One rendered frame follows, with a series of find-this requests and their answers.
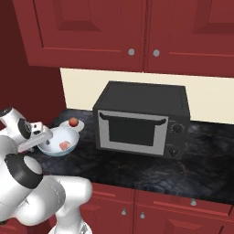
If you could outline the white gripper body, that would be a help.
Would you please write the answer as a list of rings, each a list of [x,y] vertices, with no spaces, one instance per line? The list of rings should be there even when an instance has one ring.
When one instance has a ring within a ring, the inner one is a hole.
[[[20,144],[17,147],[17,150],[19,153],[28,151],[32,147],[37,146],[38,144],[42,144],[45,141],[51,139],[52,137],[53,137],[53,133],[48,128],[46,128],[45,130],[43,130],[42,132],[38,134],[32,133],[32,136],[30,137],[30,139]]]

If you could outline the white bowl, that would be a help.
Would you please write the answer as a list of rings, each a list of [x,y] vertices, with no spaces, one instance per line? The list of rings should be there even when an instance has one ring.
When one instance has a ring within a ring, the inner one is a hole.
[[[73,129],[69,127],[56,127],[51,130],[53,137],[49,139],[50,145],[46,145],[46,142],[39,144],[38,149],[46,155],[60,157],[72,152],[78,142],[80,135]],[[71,143],[71,147],[67,150],[62,151],[59,148],[59,144],[68,141]]]

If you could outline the pink steak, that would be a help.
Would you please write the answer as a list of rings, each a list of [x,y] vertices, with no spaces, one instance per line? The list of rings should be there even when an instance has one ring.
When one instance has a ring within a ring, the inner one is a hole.
[[[64,141],[62,143],[59,144],[59,148],[64,151],[64,150],[67,150],[71,147],[71,143],[68,142],[68,141]]]

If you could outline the small white plate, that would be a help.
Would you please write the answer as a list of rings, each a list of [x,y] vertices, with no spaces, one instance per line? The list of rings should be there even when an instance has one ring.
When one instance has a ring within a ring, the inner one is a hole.
[[[60,124],[61,127],[70,127],[71,129],[74,129],[77,133],[81,132],[85,126],[84,122],[79,120],[79,124],[75,127],[71,127],[69,125],[69,120],[66,120],[65,122],[62,122]]]

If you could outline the grey microwave door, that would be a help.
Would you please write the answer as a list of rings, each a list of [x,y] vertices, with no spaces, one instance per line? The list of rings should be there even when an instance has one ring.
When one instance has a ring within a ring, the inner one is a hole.
[[[152,125],[138,122],[106,121],[101,119],[100,112],[117,117],[156,121],[166,119],[166,123],[163,125]],[[97,122],[98,131],[96,136],[100,141],[101,149],[159,156],[164,154],[168,125],[167,116],[98,110]]]

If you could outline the red base cupboard door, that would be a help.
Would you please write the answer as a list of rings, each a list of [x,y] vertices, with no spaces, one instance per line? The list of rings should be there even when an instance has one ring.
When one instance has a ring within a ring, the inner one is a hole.
[[[121,214],[123,208],[126,216]],[[133,202],[93,197],[80,213],[93,234],[133,234]]]
[[[224,221],[164,208],[136,206],[135,234],[230,234]]]

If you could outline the black microwave oven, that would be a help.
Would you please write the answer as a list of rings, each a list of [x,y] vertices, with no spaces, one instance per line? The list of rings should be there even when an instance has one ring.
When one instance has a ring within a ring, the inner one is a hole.
[[[164,154],[152,156],[171,159],[182,158],[188,125],[190,124],[190,110],[185,87],[122,81],[108,82],[92,108],[96,147],[101,149],[100,141],[96,136],[98,110],[167,116]],[[183,132],[173,132],[172,127],[177,123],[183,125]],[[179,150],[175,157],[172,157],[168,152],[171,146]]]

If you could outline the black microwave knob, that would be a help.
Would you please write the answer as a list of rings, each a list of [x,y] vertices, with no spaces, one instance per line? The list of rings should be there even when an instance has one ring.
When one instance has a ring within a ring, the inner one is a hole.
[[[172,156],[172,157],[175,157],[178,155],[179,153],[179,150],[177,148],[175,148],[174,146],[171,146],[168,150],[169,154]]]
[[[181,133],[181,132],[183,132],[183,129],[184,129],[183,125],[179,124],[179,123],[174,124],[172,127],[172,130],[174,133]]]

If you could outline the tall red cupboard side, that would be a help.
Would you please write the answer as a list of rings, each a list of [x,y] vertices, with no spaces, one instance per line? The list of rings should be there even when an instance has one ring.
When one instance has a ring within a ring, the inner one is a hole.
[[[60,70],[27,63],[12,0],[0,0],[0,110],[51,124],[66,108]]]

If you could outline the red drawer front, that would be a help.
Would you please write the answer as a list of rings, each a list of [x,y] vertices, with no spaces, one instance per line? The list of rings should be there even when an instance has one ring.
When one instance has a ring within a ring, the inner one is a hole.
[[[137,191],[135,195],[136,202],[142,205],[177,208],[191,212],[209,214],[211,216],[234,219],[234,205],[196,199],[197,205],[191,206],[191,198],[188,197],[171,196],[141,190]]]
[[[134,190],[126,187],[109,186],[104,184],[93,183],[92,196],[107,200],[133,202]]]

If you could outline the red wall cupboard door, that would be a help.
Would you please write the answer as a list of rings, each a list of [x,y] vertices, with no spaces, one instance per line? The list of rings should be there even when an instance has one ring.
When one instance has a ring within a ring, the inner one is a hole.
[[[12,1],[30,65],[143,69],[146,0]]]
[[[147,10],[146,72],[234,77],[234,0],[149,0]]]

